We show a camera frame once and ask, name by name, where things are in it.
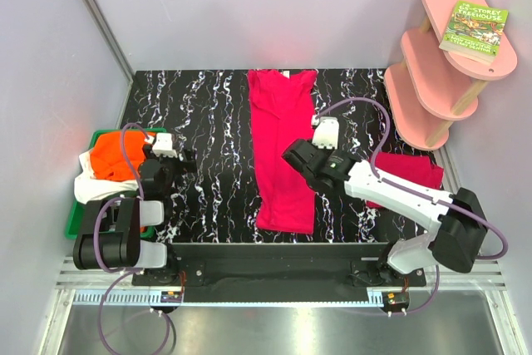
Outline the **magenta t-shirt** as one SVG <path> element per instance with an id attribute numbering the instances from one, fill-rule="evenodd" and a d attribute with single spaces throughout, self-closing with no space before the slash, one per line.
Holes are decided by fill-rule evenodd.
<path id="1" fill-rule="evenodd" d="M 317 73 L 285 76 L 277 70 L 248 72 L 254 170 L 262 204 L 256 225 L 285 233 L 311 234 L 314 192 L 284 159 L 298 139 L 313 136 L 311 96 Z"/>

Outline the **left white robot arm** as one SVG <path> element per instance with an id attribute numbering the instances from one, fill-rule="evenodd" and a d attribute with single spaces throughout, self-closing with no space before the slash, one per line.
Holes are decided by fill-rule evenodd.
<path id="1" fill-rule="evenodd" d="M 73 260 L 80 270 L 150 269 L 163 285 L 179 277 L 179 265 L 170 259 L 165 244 L 141 238 L 142 227 L 157 226 L 170 217 L 170 192 L 182 176 L 197 172 L 196 151 L 143 148 L 146 159 L 137 169 L 141 194 L 114 195 L 91 200 L 85 206 L 73 247 Z"/>

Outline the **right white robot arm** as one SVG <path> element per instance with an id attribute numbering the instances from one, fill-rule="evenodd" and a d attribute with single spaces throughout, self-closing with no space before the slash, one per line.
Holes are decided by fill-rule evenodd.
<path id="1" fill-rule="evenodd" d="M 399 284 L 407 274 L 433 265 L 462 274 L 472 270 L 487 233 L 481 223 L 485 214 L 474 192 L 461 188 L 452 194 L 426 188 L 345 151 L 320 149 L 303 139 L 292 143 L 283 159 L 312 190 L 367 200 L 425 230 L 413 239 L 389 244 L 382 253 L 377 275 L 384 284 Z"/>

